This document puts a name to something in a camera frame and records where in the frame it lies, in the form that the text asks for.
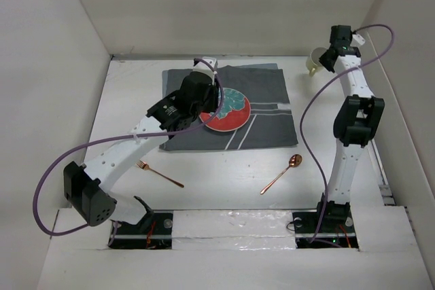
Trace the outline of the pale yellow mug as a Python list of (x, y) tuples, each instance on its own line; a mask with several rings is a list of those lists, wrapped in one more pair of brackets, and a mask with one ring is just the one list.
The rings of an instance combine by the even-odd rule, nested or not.
[(323, 69), (323, 65), (320, 63), (319, 59), (326, 52), (326, 50), (327, 49), (323, 47), (315, 48), (307, 57), (305, 65), (311, 77)]

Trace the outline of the red and teal plate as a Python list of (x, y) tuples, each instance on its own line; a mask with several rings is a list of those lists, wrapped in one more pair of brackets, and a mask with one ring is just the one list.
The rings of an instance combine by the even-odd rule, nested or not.
[(224, 103), (220, 112), (206, 124), (216, 132), (231, 132), (244, 126), (251, 115), (248, 98), (238, 90), (224, 88)]

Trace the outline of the grey striped cloth placemat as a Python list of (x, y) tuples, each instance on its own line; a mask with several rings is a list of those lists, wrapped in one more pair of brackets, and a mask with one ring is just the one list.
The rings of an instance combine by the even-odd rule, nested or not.
[(175, 136), (160, 146), (171, 151), (226, 151), (295, 147), (298, 137), (283, 71), (276, 63), (225, 66), (218, 70), (227, 102), (220, 116), (228, 119), (241, 110), (241, 97), (249, 101), (251, 113), (239, 128), (199, 130)]

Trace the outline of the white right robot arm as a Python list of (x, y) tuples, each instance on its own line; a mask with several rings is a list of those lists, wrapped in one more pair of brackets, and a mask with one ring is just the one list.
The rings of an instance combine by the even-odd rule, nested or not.
[(334, 120), (336, 155), (328, 188), (317, 205), (314, 223), (324, 232), (344, 224), (349, 216), (351, 185), (360, 156), (374, 138), (385, 101), (369, 88), (362, 70), (359, 47), (364, 39), (350, 26), (331, 28), (330, 47), (319, 63), (339, 76), (345, 100)]

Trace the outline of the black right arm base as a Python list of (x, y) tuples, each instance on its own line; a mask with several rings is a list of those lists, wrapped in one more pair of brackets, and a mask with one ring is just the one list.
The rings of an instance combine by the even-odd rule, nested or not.
[(343, 221), (328, 221), (324, 217), (315, 234), (317, 224), (316, 210), (292, 212), (292, 220), (286, 228), (294, 233), (297, 249), (359, 248), (351, 213)]

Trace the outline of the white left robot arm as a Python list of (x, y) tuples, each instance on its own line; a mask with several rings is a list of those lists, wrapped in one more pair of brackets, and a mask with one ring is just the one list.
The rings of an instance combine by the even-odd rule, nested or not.
[(125, 198), (112, 192), (118, 179), (151, 150), (171, 137), (193, 132), (201, 113), (217, 113), (223, 89), (216, 71), (193, 70), (170, 93), (148, 109), (130, 134), (116, 137), (99, 156), (64, 168), (64, 194), (90, 227), (107, 220), (127, 223), (136, 233), (149, 230), (153, 210), (138, 196)]

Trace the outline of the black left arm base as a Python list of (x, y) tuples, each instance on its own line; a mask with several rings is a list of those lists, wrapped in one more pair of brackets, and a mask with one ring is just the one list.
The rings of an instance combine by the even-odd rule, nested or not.
[(139, 225), (118, 223), (111, 227), (110, 249), (172, 249), (173, 211), (155, 211), (152, 218)]

